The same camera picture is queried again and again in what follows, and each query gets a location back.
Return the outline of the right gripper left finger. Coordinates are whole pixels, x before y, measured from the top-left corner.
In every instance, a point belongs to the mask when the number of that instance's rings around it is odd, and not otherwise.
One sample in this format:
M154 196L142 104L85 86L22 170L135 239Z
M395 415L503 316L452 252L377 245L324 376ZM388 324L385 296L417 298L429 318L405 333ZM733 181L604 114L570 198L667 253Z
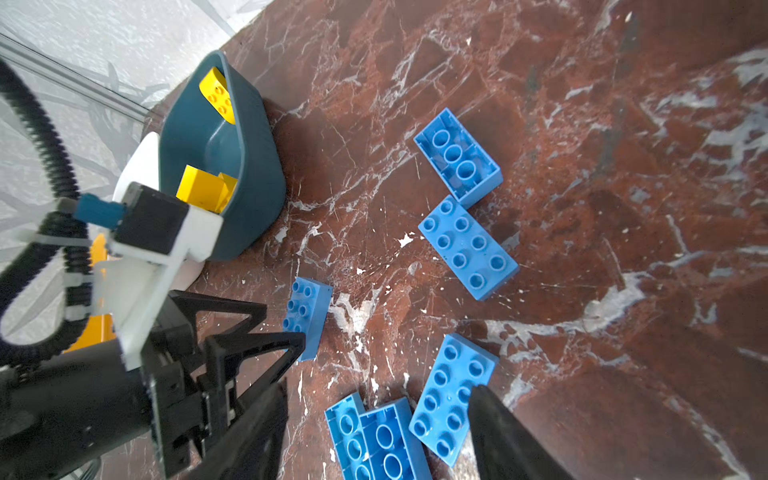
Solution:
M186 479L276 479L288 421L286 382L262 393Z

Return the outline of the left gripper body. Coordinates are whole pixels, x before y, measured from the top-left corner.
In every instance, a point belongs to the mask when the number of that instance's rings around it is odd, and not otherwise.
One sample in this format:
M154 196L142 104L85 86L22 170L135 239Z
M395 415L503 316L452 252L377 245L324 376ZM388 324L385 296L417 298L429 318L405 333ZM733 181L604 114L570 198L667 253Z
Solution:
M141 352L142 379L152 408L155 454L166 479L190 465L190 447L207 456L230 425L230 381L197 329L169 298L163 301Z

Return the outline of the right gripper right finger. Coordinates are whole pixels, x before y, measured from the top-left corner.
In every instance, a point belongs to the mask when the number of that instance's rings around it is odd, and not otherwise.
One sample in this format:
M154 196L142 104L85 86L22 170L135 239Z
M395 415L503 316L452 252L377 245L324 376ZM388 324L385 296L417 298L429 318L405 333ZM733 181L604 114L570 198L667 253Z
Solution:
M472 388L468 418L481 479L573 479L487 386Z

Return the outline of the yellow lego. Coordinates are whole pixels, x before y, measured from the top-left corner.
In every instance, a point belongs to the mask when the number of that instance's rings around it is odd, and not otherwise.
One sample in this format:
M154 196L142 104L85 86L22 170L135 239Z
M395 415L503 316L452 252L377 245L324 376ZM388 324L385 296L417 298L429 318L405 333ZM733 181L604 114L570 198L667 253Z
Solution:
M199 90L214 110L229 124L236 123L227 80L221 71L212 67L198 84Z
M219 173L214 176L191 165L185 167L176 197L195 207L221 214L230 202L238 180Z

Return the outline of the blue lego brick pair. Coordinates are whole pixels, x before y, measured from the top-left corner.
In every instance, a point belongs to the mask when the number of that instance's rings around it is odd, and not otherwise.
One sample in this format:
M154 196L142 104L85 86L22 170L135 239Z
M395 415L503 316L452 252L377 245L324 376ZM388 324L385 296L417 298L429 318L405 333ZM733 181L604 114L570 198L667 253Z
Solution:
M354 392L325 411L345 479L419 479L432 477L421 442L408 429L407 398L367 411Z

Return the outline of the blue lego cluster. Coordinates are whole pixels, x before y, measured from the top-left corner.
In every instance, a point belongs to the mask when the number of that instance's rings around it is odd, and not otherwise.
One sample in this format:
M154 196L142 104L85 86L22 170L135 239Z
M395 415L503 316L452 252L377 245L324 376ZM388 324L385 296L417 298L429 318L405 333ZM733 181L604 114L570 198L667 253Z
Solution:
M477 204L503 181L500 166L449 108L419 132L414 142L464 209Z

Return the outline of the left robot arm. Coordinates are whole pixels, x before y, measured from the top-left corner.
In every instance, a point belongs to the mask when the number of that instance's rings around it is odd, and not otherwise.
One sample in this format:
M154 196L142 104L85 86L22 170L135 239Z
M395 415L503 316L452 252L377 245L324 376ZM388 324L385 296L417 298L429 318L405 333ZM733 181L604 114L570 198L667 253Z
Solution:
M63 260L56 330L1 344L2 477L93 477L104 454L150 433L165 477L276 478L284 376L305 335L259 332L264 304L172 288L185 260L211 255L221 217L139 183L113 202L82 193L50 118L8 65L1 95L55 200L2 271L2 309Z

